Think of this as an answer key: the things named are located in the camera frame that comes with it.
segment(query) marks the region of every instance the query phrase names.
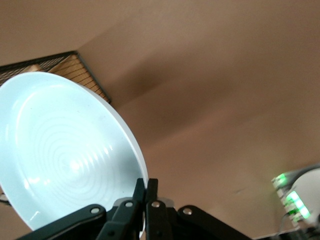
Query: wire mesh rack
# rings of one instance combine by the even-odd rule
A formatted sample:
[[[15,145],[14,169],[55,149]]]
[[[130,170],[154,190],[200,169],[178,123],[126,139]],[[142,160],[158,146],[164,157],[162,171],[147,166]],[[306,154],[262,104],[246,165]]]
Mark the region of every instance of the wire mesh rack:
[[[77,51],[68,51],[0,66],[0,86],[18,74],[36,71],[56,74],[81,84],[98,94],[108,103],[111,103],[111,98],[101,88],[97,79]]]

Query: black metal bracket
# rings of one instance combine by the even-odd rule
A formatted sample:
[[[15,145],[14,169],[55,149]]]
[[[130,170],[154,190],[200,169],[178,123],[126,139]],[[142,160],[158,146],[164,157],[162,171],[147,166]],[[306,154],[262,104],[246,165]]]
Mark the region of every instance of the black metal bracket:
[[[158,198],[158,180],[136,182],[132,198],[110,211],[98,204],[86,206],[18,240],[250,240],[200,208],[187,205],[176,211]]]

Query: cable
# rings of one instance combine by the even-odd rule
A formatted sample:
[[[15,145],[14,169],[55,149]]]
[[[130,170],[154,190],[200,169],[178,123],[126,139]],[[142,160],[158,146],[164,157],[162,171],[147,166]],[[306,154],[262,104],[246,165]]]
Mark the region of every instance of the cable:
[[[282,218],[281,218],[281,223],[280,223],[280,226],[279,226],[279,230],[278,230],[278,232],[274,235],[275,239],[279,239],[279,240],[281,239],[281,238],[280,238],[280,233],[281,233],[281,231],[282,231],[282,228],[284,227],[286,218],[289,217],[289,216],[290,216],[290,214],[289,214],[288,212],[287,212],[285,215],[282,216]]]

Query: white plate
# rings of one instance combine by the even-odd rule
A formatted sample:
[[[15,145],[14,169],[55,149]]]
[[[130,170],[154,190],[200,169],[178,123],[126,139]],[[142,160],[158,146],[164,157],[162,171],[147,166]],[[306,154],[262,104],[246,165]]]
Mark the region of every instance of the white plate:
[[[32,229],[90,204],[111,209],[148,174],[139,145],[101,97],[30,72],[0,87],[0,185]]]

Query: concentric ring pattern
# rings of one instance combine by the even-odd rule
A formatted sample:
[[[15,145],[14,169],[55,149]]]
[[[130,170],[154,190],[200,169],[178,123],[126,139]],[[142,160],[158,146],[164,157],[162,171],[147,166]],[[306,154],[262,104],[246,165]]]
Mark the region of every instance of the concentric ring pattern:
[[[14,168],[14,176],[0,183],[32,229],[89,204],[110,209],[132,195],[137,178],[147,179],[139,146],[120,116],[82,87],[56,76],[46,84],[30,80],[9,105],[4,145],[12,154],[1,164]]]

